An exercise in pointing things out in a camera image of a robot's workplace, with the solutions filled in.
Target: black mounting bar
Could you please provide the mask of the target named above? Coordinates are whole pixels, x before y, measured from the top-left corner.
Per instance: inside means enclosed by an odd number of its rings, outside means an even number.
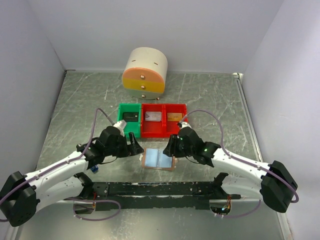
[[[122,209],[195,208],[209,210],[210,200],[226,200],[228,194],[221,188],[227,173],[220,173],[214,181],[186,182],[94,182],[96,200],[115,200]],[[231,195],[240,199],[239,194]],[[110,203],[96,203],[96,211],[116,209]]]

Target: wire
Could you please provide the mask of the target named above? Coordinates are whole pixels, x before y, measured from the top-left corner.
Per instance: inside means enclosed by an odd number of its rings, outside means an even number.
[[[114,160],[112,161],[107,161],[107,162],[102,162],[100,163],[100,165],[103,165],[103,164],[110,164],[110,163],[113,163],[115,160],[117,160],[118,158],[116,157]]]
[[[104,218],[99,218],[99,219],[91,219],[91,218],[86,218],[86,217],[80,217],[79,215],[76,214],[76,206],[73,205],[73,214],[74,216],[77,218],[77,219],[80,219],[80,220],[85,220],[85,221],[91,221],[91,222],[99,222],[99,221],[104,221],[104,220],[108,220],[108,219],[112,219],[114,218],[115,216],[117,216],[119,213],[120,213],[120,210],[121,210],[121,205],[119,202],[117,201],[114,201],[114,200],[107,200],[107,199],[104,199],[104,200],[83,200],[83,199],[77,199],[77,198],[74,198],[74,197],[69,197],[67,198],[67,200],[73,200],[73,201],[77,201],[77,202],[84,202],[84,203],[112,203],[112,204],[117,204],[118,205],[118,209],[116,211],[115,214],[111,215],[111,216],[107,216],[107,217],[104,217]]]
[[[250,211],[248,211],[248,212],[246,212],[246,213],[243,213],[243,214],[239,214],[239,215],[233,215],[233,216],[230,216],[230,215],[221,215],[221,214],[215,214],[214,216],[216,217],[216,216],[219,216],[219,217],[221,217],[222,219],[237,219],[237,218],[242,218],[242,217],[245,217],[245,216],[248,216],[249,214],[252,214],[253,212],[255,212],[259,207],[260,207],[260,205],[261,205],[261,200],[259,200],[259,202],[258,202],[258,204],[257,204],[257,206],[255,206],[255,208],[254,209],[252,209],[252,210],[250,210]]]
[[[193,164],[199,164],[198,162],[196,162],[196,161],[191,161],[187,156],[185,156],[185,158],[186,159],[188,159],[189,160],[189,162],[192,162]]]
[[[227,208],[231,209],[231,195],[228,195]]]
[[[98,111],[102,112],[103,115],[106,116],[106,118],[110,121],[111,124],[113,123],[113,121],[111,120],[111,118],[110,118],[101,108],[98,107],[98,108],[95,110],[95,113],[94,113],[94,119],[93,119],[92,126],[91,126],[91,133],[90,133],[90,137],[89,137],[89,141],[88,141],[87,145],[85,146],[83,152],[82,152],[79,156],[70,159],[70,160],[68,161],[69,163],[81,159],[81,158],[85,155],[85,153],[87,152],[87,150],[88,150],[88,148],[89,148],[89,146],[90,146],[90,144],[91,144],[91,142],[92,142],[93,136],[94,136]],[[51,172],[51,171],[53,171],[53,170],[55,170],[55,169],[63,166],[63,165],[65,165],[65,164],[68,164],[68,162],[67,162],[67,161],[60,162],[60,163],[58,163],[57,165],[54,165],[54,166],[48,168],[47,170],[39,173],[37,176],[33,176],[32,178],[30,178],[30,179],[28,179],[28,180],[20,183],[18,186],[16,186],[14,189],[12,189],[10,192],[8,192],[3,198],[0,199],[0,205],[1,205],[7,198],[9,198],[14,192],[16,192],[18,189],[22,188],[24,185],[26,185],[26,184],[28,184],[28,183],[36,180],[36,179],[39,179],[39,177],[42,177],[43,175],[45,175],[45,174],[47,174],[47,173],[49,173],[49,172]],[[0,219],[0,223],[4,223],[4,222],[8,222],[8,219]]]
[[[91,143],[93,143],[95,140],[97,140],[98,139],[98,137],[94,137],[94,138],[92,138],[92,140],[91,140]]]
[[[204,112],[204,113],[207,113],[207,114],[211,115],[211,116],[216,120],[216,122],[218,123],[218,125],[219,125],[219,127],[220,127],[220,131],[221,131],[220,146],[221,146],[222,150],[224,151],[224,153],[225,153],[228,157],[230,157],[230,158],[232,158],[232,159],[234,159],[234,160],[237,160],[237,161],[239,161],[239,162],[241,162],[241,163],[244,163],[244,164],[250,165],[250,166],[252,166],[252,167],[255,167],[255,168],[257,168],[257,169],[261,169],[261,170],[267,172],[268,174],[274,176],[276,179],[278,179],[279,181],[281,181],[284,185],[286,185],[286,186],[293,192],[293,194],[294,194],[294,196],[295,196],[295,200],[291,200],[291,203],[294,203],[294,204],[295,204],[295,203],[297,203],[297,202],[299,201],[299,196],[298,196],[296,190],[295,190],[289,183],[287,183],[284,179],[282,179],[282,177],[278,176],[278,175],[275,174],[274,172],[272,172],[272,171],[270,171],[270,170],[268,170],[268,169],[266,169],[266,168],[264,168],[264,167],[262,167],[262,166],[258,166],[257,164],[248,162],[248,161],[243,160],[243,159],[241,159],[241,158],[238,158],[238,157],[236,157],[236,156],[232,156],[232,155],[230,155],[230,153],[228,153],[228,151],[226,150],[225,145],[224,145],[224,129],[223,129],[223,127],[222,127],[222,124],[221,124],[220,120],[219,120],[213,113],[211,113],[211,112],[209,112],[209,111],[207,111],[207,110],[202,110],[202,109],[193,110],[193,111],[189,112],[188,114],[186,114],[186,115],[181,119],[180,123],[183,122],[183,120],[184,120],[188,115],[190,115],[190,114],[192,114],[192,113],[195,113],[195,112]]]
[[[84,208],[86,210],[95,210],[93,207],[88,207],[88,206],[85,206],[85,205],[81,205],[81,204],[77,204],[78,207],[81,207],[81,208]]]

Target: gray metal floor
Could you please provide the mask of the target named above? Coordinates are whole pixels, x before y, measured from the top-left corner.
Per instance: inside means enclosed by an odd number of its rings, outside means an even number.
[[[233,203],[234,214],[250,211],[257,203]],[[105,218],[114,211],[95,212]],[[106,221],[73,217],[72,204],[57,203],[38,212],[21,226],[19,240],[282,240],[276,212],[262,204],[240,219],[220,219],[210,210],[193,208],[125,209]]]
[[[169,73],[165,94],[159,101],[130,97],[119,73],[68,72],[52,116],[37,169],[63,159],[86,143],[95,108],[117,118],[120,103],[186,103],[187,110],[206,109],[216,114],[225,130],[225,146],[244,157],[259,160],[251,129],[243,108],[239,86],[231,74]],[[220,142],[220,131],[205,113],[189,118],[193,129],[204,141]],[[100,115],[96,136],[109,125]],[[144,148],[164,148],[167,139],[139,139]],[[106,181],[212,181],[221,169],[195,165],[180,159],[173,172],[141,167],[139,156],[117,159],[102,165],[96,174],[86,174],[94,182]],[[234,202],[232,214],[245,213],[256,202]],[[89,218],[105,217],[112,211],[96,212]],[[57,203],[38,212],[18,230],[19,240],[66,239],[283,239],[279,219],[264,204],[253,214],[240,219],[214,218],[209,210],[193,208],[125,209],[107,221],[88,222],[73,217],[71,203]]]
[[[165,93],[159,101],[132,98],[122,86],[119,73],[77,73],[66,75],[52,121],[43,145],[37,169],[59,161],[76,149],[78,143],[88,141],[94,111],[105,110],[117,120],[120,103],[185,103],[190,112],[206,109],[221,120],[225,132],[225,146],[232,152],[257,159],[242,107],[236,80],[231,74],[169,73]],[[193,113],[189,122],[204,141],[220,142],[221,133],[215,120],[206,113]],[[96,136],[109,125],[100,115]],[[139,139],[143,148],[165,148],[167,138]],[[220,169],[195,165],[180,159],[174,171],[141,167],[139,155],[119,158],[111,164],[99,166],[99,171],[88,176],[95,182],[174,182],[211,181]]]

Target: white wall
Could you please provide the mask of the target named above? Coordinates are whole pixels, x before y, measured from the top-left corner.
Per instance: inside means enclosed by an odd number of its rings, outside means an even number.
[[[28,2],[1,1],[0,188],[11,173],[35,169],[63,74]],[[7,227],[0,223],[0,239]]]
[[[265,161],[283,162],[300,201],[288,217],[296,240],[320,238],[320,1],[285,0],[244,73]]]
[[[153,47],[169,71],[243,73],[283,0],[28,0],[66,69],[123,70]]]

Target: purple cable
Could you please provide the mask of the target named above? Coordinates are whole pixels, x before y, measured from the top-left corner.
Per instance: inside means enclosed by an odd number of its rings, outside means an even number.
[[[114,201],[114,200],[82,200],[82,199],[77,199],[74,197],[69,197],[67,198],[67,200],[73,200],[73,201],[78,201],[78,202],[84,202],[84,203],[112,203],[112,204],[117,204],[118,205],[118,209],[116,211],[115,214],[111,215],[111,216],[107,216],[104,218],[100,218],[100,219],[91,219],[91,218],[86,218],[86,217],[80,217],[76,214],[76,208],[75,205],[73,205],[73,214],[77,219],[80,220],[85,220],[85,221],[91,221],[91,222],[99,222],[99,221],[104,221],[104,220],[108,220],[108,219],[112,219],[113,217],[117,216],[120,213],[121,210],[121,205],[119,202]]]
[[[88,207],[88,206],[84,206],[84,205],[81,205],[81,204],[77,204],[78,207],[81,207],[81,208],[84,208],[84,209],[87,209],[87,210],[94,210],[93,207]]]
[[[248,216],[249,214],[252,214],[253,212],[255,212],[261,205],[261,200],[259,200],[258,202],[258,205],[255,206],[254,209],[246,212],[246,213],[243,213],[243,214],[239,214],[239,215],[234,215],[234,216],[229,216],[229,215],[221,215],[221,214],[218,214],[217,216],[221,217],[222,219],[237,219],[237,218],[242,218],[242,217],[245,217],[245,216]]]
[[[102,112],[103,115],[106,116],[106,118],[110,121],[110,123],[111,123],[112,125],[114,124],[114,122],[111,120],[111,118],[110,118],[101,108],[98,107],[98,108],[95,110],[94,119],[93,119],[93,123],[92,123],[92,127],[91,127],[91,134],[90,134],[89,141],[88,141],[87,145],[85,146],[83,152],[82,152],[79,156],[70,159],[70,160],[69,160],[69,163],[71,163],[71,162],[73,162],[73,161],[76,161],[76,160],[79,160],[79,159],[82,158],[82,157],[85,155],[85,153],[87,152],[87,150],[88,150],[88,148],[89,148],[89,146],[90,146],[90,144],[91,144],[92,138],[93,138],[93,136],[94,136],[98,111]],[[52,167],[48,168],[47,170],[39,173],[38,177],[41,177],[41,176],[43,176],[43,175],[51,172],[52,170],[55,170],[56,168],[59,168],[59,167],[65,165],[65,164],[68,164],[68,162],[67,162],[67,161],[64,161],[64,162],[61,162],[61,163],[59,163],[59,164],[57,164],[57,165],[55,165],[55,166],[52,166]],[[7,195],[5,195],[3,198],[0,199],[0,205],[1,205],[8,197],[10,197],[15,191],[17,191],[17,190],[20,189],[22,186],[24,186],[24,185],[26,185],[26,184],[28,184],[28,183],[36,180],[36,179],[37,179],[37,176],[34,176],[34,177],[32,177],[32,178],[30,178],[30,179],[22,182],[22,183],[19,184],[18,186],[16,186],[14,189],[12,189],[10,192],[8,192]],[[8,222],[8,219],[0,219],[0,223],[4,223],[4,222]]]

